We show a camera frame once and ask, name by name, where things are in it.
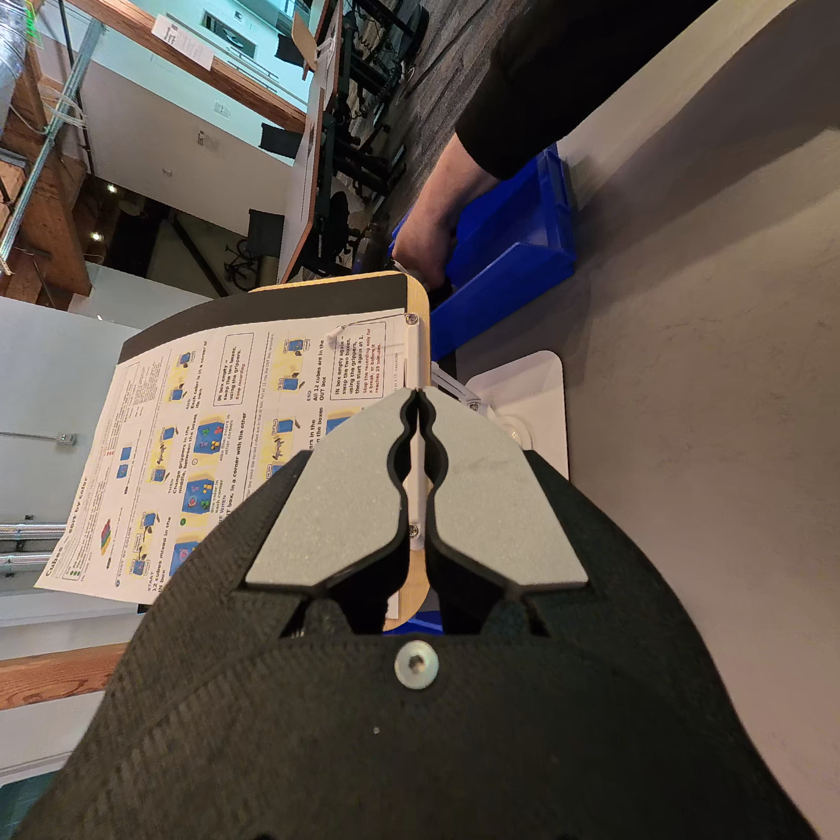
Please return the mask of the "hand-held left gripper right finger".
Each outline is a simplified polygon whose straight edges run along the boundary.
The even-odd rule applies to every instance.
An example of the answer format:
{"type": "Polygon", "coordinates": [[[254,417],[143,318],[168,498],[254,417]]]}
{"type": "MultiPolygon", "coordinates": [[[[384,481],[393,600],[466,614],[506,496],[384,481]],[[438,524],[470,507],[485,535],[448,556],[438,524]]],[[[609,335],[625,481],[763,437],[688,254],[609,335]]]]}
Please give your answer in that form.
{"type": "Polygon", "coordinates": [[[588,575],[522,448],[436,388],[422,391],[428,557],[509,592],[556,592],[588,575]]]}

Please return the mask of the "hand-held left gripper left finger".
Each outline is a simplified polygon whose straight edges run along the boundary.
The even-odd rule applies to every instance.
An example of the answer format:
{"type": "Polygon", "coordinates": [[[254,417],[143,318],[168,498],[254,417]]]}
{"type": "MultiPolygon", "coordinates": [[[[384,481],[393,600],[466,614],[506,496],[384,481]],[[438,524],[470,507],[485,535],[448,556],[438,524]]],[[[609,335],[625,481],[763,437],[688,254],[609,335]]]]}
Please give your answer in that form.
{"type": "Polygon", "coordinates": [[[353,581],[396,592],[421,528],[417,389],[402,388],[328,434],[250,566],[251,587],[328,592],[353,581]]]}

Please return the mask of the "person's right forearm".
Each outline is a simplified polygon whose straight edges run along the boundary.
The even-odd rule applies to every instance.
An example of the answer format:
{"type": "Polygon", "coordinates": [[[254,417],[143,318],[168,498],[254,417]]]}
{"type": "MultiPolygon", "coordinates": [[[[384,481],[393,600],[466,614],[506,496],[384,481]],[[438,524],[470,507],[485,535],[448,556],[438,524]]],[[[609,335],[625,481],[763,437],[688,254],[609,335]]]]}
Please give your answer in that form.
{"type": "Polygon", "coordinates": [[[418,197],[441,213],[517,174],[572,132],[712,1],[533,2],[506,27],[418,197]]]}

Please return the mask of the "person's right hand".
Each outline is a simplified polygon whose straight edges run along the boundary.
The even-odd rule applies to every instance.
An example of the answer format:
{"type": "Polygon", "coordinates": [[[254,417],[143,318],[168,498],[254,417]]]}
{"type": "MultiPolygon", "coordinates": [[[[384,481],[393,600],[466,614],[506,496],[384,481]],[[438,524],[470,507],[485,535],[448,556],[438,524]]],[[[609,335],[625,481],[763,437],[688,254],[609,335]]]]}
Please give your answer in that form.
{"type": "Polygon", "coordinates": [[[396,266],[429,291],[445,284],[445,268],[455,248],[459,217],[470,201],[469,193],[420,195],[395,237],[392,259],[396,266]]]}

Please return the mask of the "printed instruction sheet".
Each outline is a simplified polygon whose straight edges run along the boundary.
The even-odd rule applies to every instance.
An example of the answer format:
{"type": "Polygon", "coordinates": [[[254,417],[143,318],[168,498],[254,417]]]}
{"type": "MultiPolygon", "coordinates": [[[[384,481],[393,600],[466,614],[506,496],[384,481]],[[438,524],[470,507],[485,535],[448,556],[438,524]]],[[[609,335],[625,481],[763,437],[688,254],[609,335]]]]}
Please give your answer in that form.
{"type": "Polygon", "coordinates": [[[118,364],[35,587],[151,604],[301,451],[421,373],[402,309],[205,329],[118,364]]]}

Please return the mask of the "wooden rimmed document board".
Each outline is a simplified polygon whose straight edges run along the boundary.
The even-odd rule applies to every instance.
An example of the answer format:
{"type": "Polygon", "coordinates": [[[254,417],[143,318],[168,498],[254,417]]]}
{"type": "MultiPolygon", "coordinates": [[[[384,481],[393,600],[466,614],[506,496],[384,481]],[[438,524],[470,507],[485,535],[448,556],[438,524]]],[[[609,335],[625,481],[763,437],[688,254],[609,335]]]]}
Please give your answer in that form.
{"type": "MultiPolygon", "coordinates": [[[[429,378],[431,364],[426,336],[429,310],[427,295],[421,291],[418,281],[394,272],[266,287],[245,295],[205,302],[156,323],[126,342],[121,350],[119,364],[165,342],[205,329],[252,322],[378,312],[390,308],[404,310],[409,324],[420,328],[419,382],[410,382],[404,387],[424,385],[429,378]]],[[[139,621],[144,618],[147,609],[148,605],[138,604],[139,621]]]]}

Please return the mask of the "long white topped table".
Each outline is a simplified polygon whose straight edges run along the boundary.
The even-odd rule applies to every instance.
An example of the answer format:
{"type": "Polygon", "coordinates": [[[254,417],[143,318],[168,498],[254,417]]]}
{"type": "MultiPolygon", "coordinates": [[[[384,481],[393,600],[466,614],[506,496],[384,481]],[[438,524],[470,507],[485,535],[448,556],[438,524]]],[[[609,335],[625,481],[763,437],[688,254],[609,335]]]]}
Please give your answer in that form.
{"type": "Polygon", "coordinates": [[[291,167],[277,275],[280,284],[293,276],[294,265],[316,223],[320,183],[327,183],[326,199],[331,191],[332,175],[324,169],[327,154],[322,151],[322,144],[325,114],[339,89],[342,26],[342,3],[337,2],[323,30],[325,39],[316,50],[317,65],[312,73],[306,121],[291,167]]]}

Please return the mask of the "bicycle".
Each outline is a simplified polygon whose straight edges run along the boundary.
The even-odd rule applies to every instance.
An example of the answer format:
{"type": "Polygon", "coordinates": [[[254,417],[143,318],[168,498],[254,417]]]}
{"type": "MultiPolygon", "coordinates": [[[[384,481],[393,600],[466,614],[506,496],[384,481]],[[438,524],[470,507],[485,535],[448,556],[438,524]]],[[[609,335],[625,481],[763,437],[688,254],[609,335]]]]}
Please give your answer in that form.
{"type": "Polygon", "coordinates": [[[250,251],[248,240],[239,239],[234,248],[226,245],[225,253],[228,255],[224,262],[226,282],[243,292],[256,289],[259,286],[261,257],[250,251]]]}

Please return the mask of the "wooden railing beam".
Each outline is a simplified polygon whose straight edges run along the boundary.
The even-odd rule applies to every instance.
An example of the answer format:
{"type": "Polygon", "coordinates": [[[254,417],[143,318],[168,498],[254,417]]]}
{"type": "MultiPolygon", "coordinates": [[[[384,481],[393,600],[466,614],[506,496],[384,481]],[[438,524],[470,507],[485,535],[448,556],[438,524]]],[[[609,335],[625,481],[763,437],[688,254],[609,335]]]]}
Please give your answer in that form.
{"type": "Polygon", "coordinates": [[[179,55],[172,47],[152,35],[155,16],[128,1],[71,1],[81,12],[97,19],[135,44],[150,51],[214,90],[256,112],[265,121],[287,130],[302,130],[304,112],[288,100],[267,89],[257,80],[214,54],[213,68],[201,68],[179,55]]]}

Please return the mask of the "grey metal pipes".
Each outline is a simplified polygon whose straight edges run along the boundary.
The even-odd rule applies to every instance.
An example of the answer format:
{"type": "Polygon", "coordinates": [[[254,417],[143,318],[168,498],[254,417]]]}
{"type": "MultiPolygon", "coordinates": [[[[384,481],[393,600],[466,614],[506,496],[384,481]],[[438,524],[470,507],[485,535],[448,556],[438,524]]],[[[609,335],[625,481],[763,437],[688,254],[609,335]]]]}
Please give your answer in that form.
{"type": "Polygon", "coordinates": [[[1,521],[1,575],[39,573],[67,529],[65,521],[46,521],[33,514],[1,521]]]}

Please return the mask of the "wooden ledge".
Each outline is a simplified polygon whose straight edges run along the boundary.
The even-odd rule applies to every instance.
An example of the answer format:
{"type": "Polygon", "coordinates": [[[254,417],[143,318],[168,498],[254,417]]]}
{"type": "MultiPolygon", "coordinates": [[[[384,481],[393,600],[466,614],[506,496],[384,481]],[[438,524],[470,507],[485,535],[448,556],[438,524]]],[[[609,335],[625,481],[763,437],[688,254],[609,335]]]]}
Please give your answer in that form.
{"type": "Polygon", "coordinates": [[[1,710],[106,689],[127,643],[84,647],[1,662],[1,710]]]}

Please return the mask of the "white paper sign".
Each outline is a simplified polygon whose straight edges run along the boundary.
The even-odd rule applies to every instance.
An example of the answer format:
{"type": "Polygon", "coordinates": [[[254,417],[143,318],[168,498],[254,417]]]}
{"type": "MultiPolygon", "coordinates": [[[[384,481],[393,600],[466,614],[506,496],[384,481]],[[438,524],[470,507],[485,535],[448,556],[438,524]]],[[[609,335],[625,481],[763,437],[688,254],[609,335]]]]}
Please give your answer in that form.
{"type": "Polygon", "coordinates": [[[211,46],[167,16],[162,14],[156,16],[152,35],[201,68],[207,71],[213,68],[214,51],[211,46]]]}

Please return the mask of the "white stand bracket arms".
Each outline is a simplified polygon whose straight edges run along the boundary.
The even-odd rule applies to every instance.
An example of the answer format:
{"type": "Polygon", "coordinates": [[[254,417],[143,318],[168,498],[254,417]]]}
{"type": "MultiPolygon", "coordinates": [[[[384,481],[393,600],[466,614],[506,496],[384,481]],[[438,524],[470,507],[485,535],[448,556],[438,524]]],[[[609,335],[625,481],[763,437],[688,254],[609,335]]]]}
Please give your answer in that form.
{"type": "Polygon", "coordinates": [[[527,425],[515,416],[498,414],[482,397],[447,374],[436,362],[431,363],[431,382],[469,409],[490,420],[504,430],[523,450],[532,449],[532,436],[527,425]]]}

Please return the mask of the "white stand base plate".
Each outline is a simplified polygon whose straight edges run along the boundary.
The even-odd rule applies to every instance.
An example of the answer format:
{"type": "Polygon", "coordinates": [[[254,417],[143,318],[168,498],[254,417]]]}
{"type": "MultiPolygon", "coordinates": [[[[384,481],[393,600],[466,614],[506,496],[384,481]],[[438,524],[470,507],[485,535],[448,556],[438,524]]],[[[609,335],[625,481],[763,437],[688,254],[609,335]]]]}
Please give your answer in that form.
{"type": "Polygon", "coordinates": [[[465,385],[498,414],[521,419],[532,436],[530,450],[570,477],[563,366],[554,352],[531,353],[477,374],[465,385]]]}

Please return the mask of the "silver ventilation duct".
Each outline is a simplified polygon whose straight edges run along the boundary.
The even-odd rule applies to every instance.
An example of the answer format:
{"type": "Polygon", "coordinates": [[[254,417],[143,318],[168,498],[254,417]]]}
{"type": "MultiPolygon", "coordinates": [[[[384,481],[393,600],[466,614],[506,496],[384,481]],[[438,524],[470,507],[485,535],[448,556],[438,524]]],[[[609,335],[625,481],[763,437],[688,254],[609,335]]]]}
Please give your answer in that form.
{"type": "Polygon", "coordinates": [[[36,6],[32,1],[1,1],[1,133],[29,44],[38,40],[36,6]]]}

